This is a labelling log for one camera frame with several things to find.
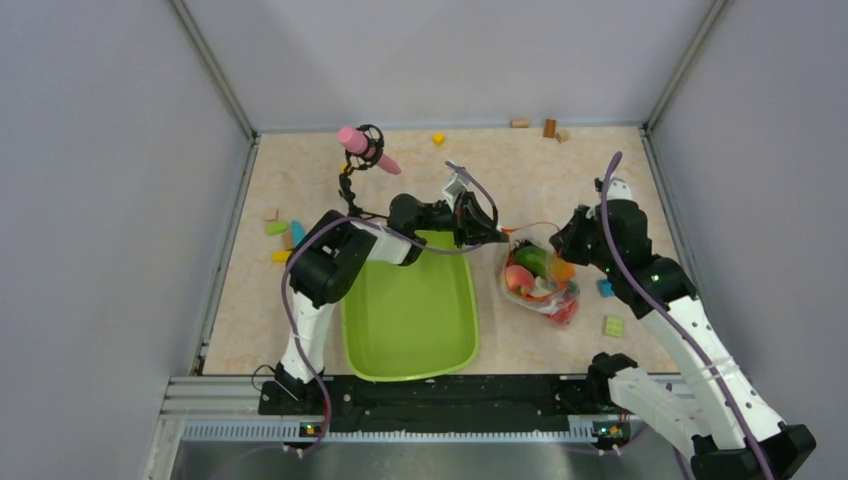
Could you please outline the green orange mango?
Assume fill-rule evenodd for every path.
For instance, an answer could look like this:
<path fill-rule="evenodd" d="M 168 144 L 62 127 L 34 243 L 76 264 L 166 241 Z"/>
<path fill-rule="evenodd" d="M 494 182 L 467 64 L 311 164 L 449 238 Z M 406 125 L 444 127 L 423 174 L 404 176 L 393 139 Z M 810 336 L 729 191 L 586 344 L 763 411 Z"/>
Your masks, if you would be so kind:
<path fill-rule="evenodd" d="M 535 245 L 519 247 L 513 253 L 513 261 L 550 282 L 566 283 L 576 274 L 574 265 Z"/>

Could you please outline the clear zip top bag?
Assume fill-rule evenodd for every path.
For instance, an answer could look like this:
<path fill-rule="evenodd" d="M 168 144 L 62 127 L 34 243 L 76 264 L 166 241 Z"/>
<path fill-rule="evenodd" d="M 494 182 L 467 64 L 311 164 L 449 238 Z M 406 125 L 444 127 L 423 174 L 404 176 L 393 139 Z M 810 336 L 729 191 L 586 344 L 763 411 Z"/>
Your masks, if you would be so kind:
<path fill-rule="evenodd" d="M 539 221 L 518 227 L 503 227 L 502 230 L 508 234 L 509 241 L 497 279 L 501 291 L 508 301 L 545 318 L 547 318 L 546 314 L 552 312 L 551 306 L 565 293 L 577 296 L 579 301 L 580 287 L 576 281 L 576 274 L 566 283 L 550 282 L 533 274 L 535 276 L 535 288 L 526 297 L 513 294 L 505 285 L 504 269 L 509 265 L 516 264 L 513 261 L 513 253 L 519 247 L 535 245 L 555 254 L 547 240 L 552 234 L 560 230 L 558 225 L 548 221 Z"/>

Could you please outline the pink peach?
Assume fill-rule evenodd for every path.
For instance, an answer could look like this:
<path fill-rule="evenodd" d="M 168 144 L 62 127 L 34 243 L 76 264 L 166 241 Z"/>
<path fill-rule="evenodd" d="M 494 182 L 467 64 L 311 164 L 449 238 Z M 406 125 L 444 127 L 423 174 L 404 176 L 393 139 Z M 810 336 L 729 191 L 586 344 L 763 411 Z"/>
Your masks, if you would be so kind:
<path fill-rule="evenodd" d="M 512 264 L 504 269 L 507 289 L 519 297 L 526 297 L 535 288 L 535 276 L 525 267 Z"/>

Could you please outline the red tomato with stem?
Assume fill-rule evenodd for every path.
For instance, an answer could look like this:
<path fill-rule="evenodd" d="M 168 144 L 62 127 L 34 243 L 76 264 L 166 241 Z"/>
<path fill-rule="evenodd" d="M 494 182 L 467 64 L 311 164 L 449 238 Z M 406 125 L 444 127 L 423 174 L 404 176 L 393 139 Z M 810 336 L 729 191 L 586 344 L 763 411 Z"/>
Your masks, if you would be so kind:
<path fill-rule="evenodd" d="M 552 312 L 546 314 L 546 317 L 556 325 L 566 325 L 578 311 L 578 297 L 565 293 L 551 308 Z"/>

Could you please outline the green plastic tray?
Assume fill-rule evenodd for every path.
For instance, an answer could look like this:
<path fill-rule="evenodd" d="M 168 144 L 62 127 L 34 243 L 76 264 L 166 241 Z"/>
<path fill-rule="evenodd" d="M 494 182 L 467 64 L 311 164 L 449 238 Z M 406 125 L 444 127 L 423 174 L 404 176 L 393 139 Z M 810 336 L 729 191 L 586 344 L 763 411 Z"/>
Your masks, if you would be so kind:
<path fill-rule="evenodd" d="M 459 371 L 478 354 L 479 320 L 467 258 L 421 253 L 411 266 L 367 262 L 341 303 L 347 362 L 373 382 Z"/>

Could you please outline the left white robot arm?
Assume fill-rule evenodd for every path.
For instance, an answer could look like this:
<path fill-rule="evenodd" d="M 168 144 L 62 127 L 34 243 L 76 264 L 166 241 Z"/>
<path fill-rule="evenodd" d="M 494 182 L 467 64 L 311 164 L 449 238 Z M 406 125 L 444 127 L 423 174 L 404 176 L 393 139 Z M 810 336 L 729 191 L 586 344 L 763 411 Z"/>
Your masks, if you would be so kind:
<path fill-rule="evenodd" d="M 284 301 L 291 332 L 273 381 L 292 410 L 308 413 L 319 404 L 330 320 L 363 267 L 412 265 L 428 248 L 423 231 L 449 232 L 459 249 L 508 240 L 497 214 L 486 213 L 471 191 L 432 203 L 403 193 L 390 202 L 385 224 L 330 210 L 295 248 L 283 281 L 293 293 Z"/>

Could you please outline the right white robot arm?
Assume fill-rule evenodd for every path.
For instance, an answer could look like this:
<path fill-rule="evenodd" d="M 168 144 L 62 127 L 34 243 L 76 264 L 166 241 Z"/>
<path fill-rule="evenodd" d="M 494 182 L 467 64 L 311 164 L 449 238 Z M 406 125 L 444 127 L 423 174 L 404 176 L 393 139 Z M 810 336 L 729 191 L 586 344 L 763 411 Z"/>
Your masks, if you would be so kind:
<path fill-rule="evenodd" d="M 622 179 L 598 178 L 599 202 L 580 205 L 549 239 L 561 259 L 594 266 L 673 360 L 694 399 L 681 400 L 623 353 L 597 354 L 586 397 L 620 407 L 668 441 L 697 479 L 789 479 L 816 447 L 757 393 L 707 318 L 697 289 L 673 259 L 656 254 L 647 216 Z"/>

